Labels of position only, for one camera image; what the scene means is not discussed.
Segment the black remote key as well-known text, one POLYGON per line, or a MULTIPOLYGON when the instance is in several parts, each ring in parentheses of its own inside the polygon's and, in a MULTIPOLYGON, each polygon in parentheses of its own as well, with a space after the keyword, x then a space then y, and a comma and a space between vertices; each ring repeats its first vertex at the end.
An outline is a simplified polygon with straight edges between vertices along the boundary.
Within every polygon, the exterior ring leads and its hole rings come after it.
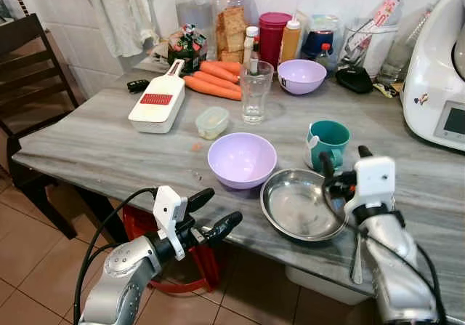
POLYGON ((140 80, 131 80, 126 83, 126 88, 129 90, 131 95, 136 95, 140 92, 145 92, 149 87, 150 80, 140 79, 140 80))

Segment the dark wooden chair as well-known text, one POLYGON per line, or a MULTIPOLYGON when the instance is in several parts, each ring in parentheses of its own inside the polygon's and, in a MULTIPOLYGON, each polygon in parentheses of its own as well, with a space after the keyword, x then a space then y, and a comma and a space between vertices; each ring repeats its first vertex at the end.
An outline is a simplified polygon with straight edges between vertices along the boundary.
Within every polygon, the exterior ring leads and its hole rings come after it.
POLYGON ((27 14, 0 25, 0 132, 7 136, 4 155, 9 162, 11 182, 67 239, 76 238, 76 229, 55 209, 47 195, 47 186, 56 185, 57 180, 12 157, 20 151, 23 137, 57 123, 78 106, 76 93, 37 14, 27 14), (63 93, 70 106, 55 116, 21 130, 13 130, 4 122, 10 116, 24 113, 30 103, 63 93))

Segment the magenta canister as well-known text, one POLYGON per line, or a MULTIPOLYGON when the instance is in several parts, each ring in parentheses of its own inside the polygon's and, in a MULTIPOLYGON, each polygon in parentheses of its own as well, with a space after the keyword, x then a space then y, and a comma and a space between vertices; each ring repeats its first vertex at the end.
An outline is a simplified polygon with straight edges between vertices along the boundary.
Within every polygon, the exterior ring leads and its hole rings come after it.
POLYGON ((265 12, 259 16, 259 56, 273 67, 279 63, 283 29, 292 16, 285 12, 265 12))

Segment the white grater with red blade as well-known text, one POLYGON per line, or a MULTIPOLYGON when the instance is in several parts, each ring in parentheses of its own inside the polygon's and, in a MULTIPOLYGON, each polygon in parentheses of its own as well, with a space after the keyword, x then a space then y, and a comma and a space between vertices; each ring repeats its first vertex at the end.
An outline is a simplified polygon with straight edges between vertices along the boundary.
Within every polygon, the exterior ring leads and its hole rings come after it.
POLYGON ((138 132, 163 135, 169 132, 184 102, 185 85, 180 76, 185 60, 176 59, 162 76, 150 80, 127 116, 138 132))

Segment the orange sauce bottle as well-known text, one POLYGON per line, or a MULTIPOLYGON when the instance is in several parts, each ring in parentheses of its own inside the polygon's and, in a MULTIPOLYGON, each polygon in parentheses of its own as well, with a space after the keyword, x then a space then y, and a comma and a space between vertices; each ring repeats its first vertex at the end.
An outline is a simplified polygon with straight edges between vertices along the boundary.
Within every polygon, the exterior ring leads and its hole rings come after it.
POLYGON ((302 26, 299 20, 289 20, 283 29, 280 63, 296 58, 302 26))

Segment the small green-lidded plastic tub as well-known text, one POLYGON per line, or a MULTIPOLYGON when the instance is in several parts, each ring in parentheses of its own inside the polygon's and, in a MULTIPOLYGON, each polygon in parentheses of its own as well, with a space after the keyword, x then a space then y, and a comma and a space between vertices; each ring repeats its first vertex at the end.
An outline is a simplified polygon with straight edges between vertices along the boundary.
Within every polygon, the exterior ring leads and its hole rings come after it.
POLYGON ((229 111, 225 108, 210 106, 195 120, 199 137, 209 141, 215 140, 226 130, 229 118, 229 111))

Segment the black pouch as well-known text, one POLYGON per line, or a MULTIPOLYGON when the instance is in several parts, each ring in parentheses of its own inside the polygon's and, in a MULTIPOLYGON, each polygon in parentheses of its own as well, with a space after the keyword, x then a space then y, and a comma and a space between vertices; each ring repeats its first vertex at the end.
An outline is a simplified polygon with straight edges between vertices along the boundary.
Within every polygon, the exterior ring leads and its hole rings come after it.
POLYGON ((359 95, 366 95, 374 89, 369 73, 361 66, 340 68, 336 70, 335 78, 339 85, 359 95))

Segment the dark green food packet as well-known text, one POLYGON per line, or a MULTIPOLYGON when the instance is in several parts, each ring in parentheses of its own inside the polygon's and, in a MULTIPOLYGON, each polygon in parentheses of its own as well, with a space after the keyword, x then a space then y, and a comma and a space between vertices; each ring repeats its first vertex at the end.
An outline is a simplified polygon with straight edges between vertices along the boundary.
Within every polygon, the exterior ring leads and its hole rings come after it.
POLYGON ((167 39, 167 60, 170 63, 183 60, 180 73, 198 71, 206 59, 206 50, 206 37, 196 25, 183 25, 167 39))

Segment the red and white packet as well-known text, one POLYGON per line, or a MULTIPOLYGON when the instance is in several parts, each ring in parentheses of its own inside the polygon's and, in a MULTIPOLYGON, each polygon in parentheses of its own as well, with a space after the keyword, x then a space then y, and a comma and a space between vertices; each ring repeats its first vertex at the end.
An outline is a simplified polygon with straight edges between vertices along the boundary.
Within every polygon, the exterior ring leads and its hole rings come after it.
POLYGON ((399 12, 399 8, 403 0, 383 0, 381 6, 376 8, 372 17, 368 20, 361 20, 358 26, 355 26, 351 36, 349 36, 345 49, 347 55, 361 55, 361 52, 368 48, 370 45, 372 36, 375 32, 389 25, 389 20, 396 12, 399 12))

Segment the red-lidded jar of crackers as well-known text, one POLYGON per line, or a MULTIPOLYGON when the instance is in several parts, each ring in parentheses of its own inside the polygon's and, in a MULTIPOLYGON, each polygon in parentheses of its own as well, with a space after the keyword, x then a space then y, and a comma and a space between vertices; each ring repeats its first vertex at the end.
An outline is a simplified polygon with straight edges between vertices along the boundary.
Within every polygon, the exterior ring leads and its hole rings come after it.
POLYGON ((214 0, 216 56, 224 62, 243 62, 246 29, 255 23, 253 0, 214 0))

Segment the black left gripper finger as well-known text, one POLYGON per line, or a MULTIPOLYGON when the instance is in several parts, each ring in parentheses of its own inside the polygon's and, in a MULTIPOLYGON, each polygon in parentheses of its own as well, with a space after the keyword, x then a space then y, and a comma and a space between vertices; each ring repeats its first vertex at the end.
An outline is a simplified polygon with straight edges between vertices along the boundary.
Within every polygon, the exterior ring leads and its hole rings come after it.
POLYGON ((242 222, 242 212, 232 212, 214 223, 212 228, 202 232, 203 244, 215 246, 223 241, 226 236, 242 222))
POLYGON ((186 212, 193 213, 199 211, 199 209, 202 209, 203 206, 209 203, 209 200, 213 198, 213 195, 215 195, 213 188, 205 188, 196 194, 188 196, 186 212))

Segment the clear drinking glass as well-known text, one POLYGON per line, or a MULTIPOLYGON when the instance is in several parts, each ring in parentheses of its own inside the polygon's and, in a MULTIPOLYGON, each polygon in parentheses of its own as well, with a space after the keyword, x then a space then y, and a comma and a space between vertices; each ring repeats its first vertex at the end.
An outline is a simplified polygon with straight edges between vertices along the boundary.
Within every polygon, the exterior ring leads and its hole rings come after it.
POLYGON ((263 122, 265 103, 274 78, 275 67, 265 60, 252 58, 243 64, 239 85, 242 89, 242 118, 246 124, 257 125, 263 122))

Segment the small red-capped bottle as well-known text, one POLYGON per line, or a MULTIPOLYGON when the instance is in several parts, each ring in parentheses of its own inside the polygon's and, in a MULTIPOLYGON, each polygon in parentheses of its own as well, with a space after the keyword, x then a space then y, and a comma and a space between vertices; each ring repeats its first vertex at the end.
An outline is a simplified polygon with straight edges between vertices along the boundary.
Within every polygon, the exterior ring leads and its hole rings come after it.
POLYGON ((331 44, 323 42, 321 52, 316 56, 315 62, 323 66, 326 71, 331 72, 334 69, 334 59, 330 55, 331 44))

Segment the teal mug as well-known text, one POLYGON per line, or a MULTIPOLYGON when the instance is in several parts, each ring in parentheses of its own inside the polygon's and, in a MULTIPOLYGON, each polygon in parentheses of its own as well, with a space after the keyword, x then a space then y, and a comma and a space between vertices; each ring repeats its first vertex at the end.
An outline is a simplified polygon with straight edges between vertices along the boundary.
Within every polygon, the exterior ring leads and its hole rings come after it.
POLYGON ((320 153, 327 153, 334 169, 339 169, 344 162, 347 143, 351 132, 334 120, 317 120, 309 125, 306 136, 304 162, 318 173, 323 173, 320 153))

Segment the stainless steel dish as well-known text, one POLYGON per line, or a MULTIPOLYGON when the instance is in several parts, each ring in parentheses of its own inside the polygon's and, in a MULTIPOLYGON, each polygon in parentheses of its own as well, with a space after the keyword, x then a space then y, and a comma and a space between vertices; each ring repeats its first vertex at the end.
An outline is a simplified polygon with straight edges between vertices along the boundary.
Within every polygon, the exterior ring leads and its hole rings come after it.
POLYGON ((345 216, 323 195, 323 176, 308 169, 272 173, 260 189, 260 208, 270 224, 295 241, 329 241, 345 228, 345 216))

